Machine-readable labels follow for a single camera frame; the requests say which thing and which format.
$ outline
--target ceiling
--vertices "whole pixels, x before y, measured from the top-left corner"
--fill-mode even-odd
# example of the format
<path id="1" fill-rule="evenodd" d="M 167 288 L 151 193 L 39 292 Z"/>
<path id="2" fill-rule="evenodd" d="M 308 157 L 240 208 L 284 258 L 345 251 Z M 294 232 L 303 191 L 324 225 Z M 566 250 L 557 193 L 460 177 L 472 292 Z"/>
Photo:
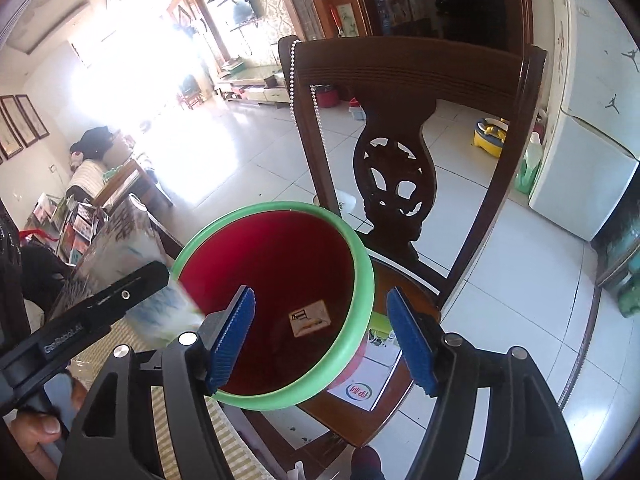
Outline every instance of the ceiling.
<path id="1" fill-rule="evenodd" d="M 149 1 L 158 8 L 158 13 L 171 2 Z M 49 52 L 74 35 L 90 31 L 104 38 L 110 34 L 115 26 L 112 14 L 107 13 L 107 0 L 32 0 L 0 52 L 0 65 L 4 71 L 6 63 L 2 58 L 20 60 L 21 66 L 12 66 L 10 70 L 26 75 Z"/>

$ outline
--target blue gripper pad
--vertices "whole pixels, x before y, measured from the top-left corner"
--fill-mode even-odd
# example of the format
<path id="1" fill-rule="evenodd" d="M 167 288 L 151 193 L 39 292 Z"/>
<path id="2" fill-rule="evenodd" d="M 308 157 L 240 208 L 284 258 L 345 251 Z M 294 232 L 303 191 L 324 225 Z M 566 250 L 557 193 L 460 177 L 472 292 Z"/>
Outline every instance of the blue gripper pad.
<path id="1" fill-rule="evenodd" d="M 414 382 L 427 395 L 437 393 L 438 381 L 433 373 L 433 350 L 429 347 L 409 311 L 407 301 L 397 287 L 386 295 L 386 315 L 398 338 L 402 355 Z"/>
<path id="2" fill-rule="evenodd" d="M 246 334 L 254 320 L 253 290 L 249 287 L 245 288 L 236 303 L 228 308 L 231 309 L 231 313 L 228 314 L 210 352 L 211 361 L 205 384 L 211 394 L 214 394 L 220 386 L 224 386 L 231 377 Z"/>

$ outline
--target chair seat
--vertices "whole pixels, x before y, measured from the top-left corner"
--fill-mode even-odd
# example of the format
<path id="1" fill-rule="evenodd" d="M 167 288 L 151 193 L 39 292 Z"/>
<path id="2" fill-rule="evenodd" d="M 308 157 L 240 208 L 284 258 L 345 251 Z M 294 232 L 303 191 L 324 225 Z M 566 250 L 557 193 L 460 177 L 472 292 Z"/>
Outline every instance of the chair seat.
<path id="1" fill-rule="evenodd" d="M 440 322 L 440 311 L 436 308 L 429 289 L 380 260 L 372 258 L 371 262 L 376 280 L 374 311 L 386 315 L 386 294 L 393 287 L 399 286 L 415 310 L 429 314 Z M 413 383 L 404 360 L 400 360 L 372 412 L 365 412 L 328 392 L 320 392 L 298 406 L 348 444 L 362 447 L 389 421 Z"/>

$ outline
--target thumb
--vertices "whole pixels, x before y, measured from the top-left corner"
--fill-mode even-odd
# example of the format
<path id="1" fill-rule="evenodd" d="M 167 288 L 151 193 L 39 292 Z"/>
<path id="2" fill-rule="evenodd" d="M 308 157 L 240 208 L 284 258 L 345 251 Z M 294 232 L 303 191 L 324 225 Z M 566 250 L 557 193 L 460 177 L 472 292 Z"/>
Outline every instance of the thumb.
<path id="1" fill-rule="evenodd" d="M 9 430 L 24 453 L 32 453 L 38 444 L 48 444 L 60 438 L 60 422 L 52 415 L 19 412 Z"/>

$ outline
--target white refrigerator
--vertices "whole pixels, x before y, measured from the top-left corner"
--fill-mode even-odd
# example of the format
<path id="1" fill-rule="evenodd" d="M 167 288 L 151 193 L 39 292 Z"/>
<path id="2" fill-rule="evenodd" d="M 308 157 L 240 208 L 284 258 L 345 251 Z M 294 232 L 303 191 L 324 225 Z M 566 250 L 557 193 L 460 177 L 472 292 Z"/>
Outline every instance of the white refrigerator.
<path id="1" fill-rule="evenodd" d="M 640 53 L 608 0 L 554 0 L 545 156 L 531 208 L 590 241 L 640 159 Z"/>

